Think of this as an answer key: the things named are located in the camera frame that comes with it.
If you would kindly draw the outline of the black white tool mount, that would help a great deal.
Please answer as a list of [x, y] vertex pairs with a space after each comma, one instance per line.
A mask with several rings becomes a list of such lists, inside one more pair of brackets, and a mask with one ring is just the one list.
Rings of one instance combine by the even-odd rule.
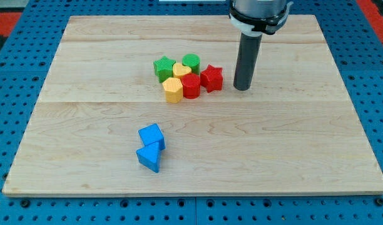
[[229, 18], [245, 35], [273, 35], [287, 21], [293, 1], [230, 1]]

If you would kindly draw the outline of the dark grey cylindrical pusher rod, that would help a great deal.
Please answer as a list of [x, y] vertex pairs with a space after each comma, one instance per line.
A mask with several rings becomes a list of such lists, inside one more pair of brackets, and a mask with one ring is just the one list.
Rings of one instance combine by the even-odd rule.
[[258, 58], [262, 35], [257, 37], [241, 33], [233, 86], [239, 91], [250, 88]]

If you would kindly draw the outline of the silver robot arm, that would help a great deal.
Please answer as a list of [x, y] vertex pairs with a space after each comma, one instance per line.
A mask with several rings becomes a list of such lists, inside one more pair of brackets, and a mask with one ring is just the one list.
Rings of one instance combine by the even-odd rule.
[[293, 4], [288, 0], [230, 1], [230, 22], [241, 32], [233, 79], [239, 91], [251, 86], [263, 35], [274, 35], [283, 27]]

